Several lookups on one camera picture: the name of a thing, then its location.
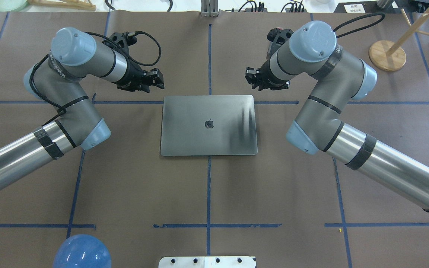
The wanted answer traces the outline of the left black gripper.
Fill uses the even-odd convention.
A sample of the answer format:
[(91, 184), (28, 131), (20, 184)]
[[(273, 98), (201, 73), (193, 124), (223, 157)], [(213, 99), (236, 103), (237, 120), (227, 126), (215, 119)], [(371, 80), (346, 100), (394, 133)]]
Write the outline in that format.
[(165, 89), (163, 75), (158, 68), (151, 69), (148, 74), (132, 60), (129, 60), (124, 76), (117, 81), (117, 88), (128, 92), (150, 92), (150, 87)]

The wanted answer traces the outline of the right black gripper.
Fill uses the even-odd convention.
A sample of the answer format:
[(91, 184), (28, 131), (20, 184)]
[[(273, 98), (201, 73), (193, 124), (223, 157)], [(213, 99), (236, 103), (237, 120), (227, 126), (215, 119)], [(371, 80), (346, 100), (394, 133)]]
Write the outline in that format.
[(284, 90), (289, 88), (289, 81), (281, 80), (273, 74), (269, 60), (260, 68), (247, 67), (246, 78), (252, 90)]

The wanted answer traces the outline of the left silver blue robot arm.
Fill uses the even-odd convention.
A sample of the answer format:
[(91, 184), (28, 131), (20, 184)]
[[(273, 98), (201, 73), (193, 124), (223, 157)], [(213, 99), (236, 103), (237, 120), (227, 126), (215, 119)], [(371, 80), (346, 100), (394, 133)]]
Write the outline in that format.
[(0, 190), (73, 148), (89, 150), (108, 139), (111, 131), (80, 81), (93, 75), (120, 90), (148, 93), (151, 86), (165, 88), (155, 63), (145, 71), (130, 56), (129, 47), (146, 32), (115, 32), (111, 36), (82, 32), (73, 27), (60, 29), (51, 49), (23, 78), (27, 91), (53, 106), (56, 115), (29, 134), (0, 148)]

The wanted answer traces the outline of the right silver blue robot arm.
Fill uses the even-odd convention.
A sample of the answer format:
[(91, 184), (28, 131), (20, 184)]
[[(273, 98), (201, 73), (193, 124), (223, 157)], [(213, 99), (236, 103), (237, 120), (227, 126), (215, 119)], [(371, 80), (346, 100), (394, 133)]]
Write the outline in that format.
[(316, 80), (286, 133), (299, 150), (332, 156), (429, 214), (429, 167), (342, 120), (350, 100), (366, 97), (377, 72), (346, 51), (332, 27), (314, 20), (291, 32), (259, 68), (247, 67), (253, 89), (282, 90), (300, 74)]

